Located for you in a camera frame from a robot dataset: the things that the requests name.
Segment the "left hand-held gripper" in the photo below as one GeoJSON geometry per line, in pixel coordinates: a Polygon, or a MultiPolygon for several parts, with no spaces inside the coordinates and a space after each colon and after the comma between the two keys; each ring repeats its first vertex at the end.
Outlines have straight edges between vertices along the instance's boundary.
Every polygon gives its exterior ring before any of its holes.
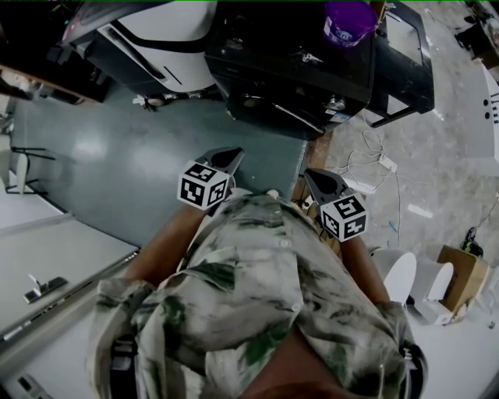
{"type": "Polygon", "coordinates": [[[221,147],[189,161],[179,175],[177,200],[210,210],[235,188],[235,173],[244,158],[241,147],[221,147]]]}

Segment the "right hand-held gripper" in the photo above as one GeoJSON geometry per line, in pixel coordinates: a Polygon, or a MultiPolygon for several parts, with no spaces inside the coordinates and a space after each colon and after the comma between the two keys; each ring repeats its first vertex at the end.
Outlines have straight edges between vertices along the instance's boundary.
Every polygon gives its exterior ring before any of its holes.
{"type": "Polygon", "coordinates": [[[321,225],[330,235],[346,242],[366,230],[364,200],[343,177],[324,169],[307,168],[304,178],[318,206],[321,225]]]}

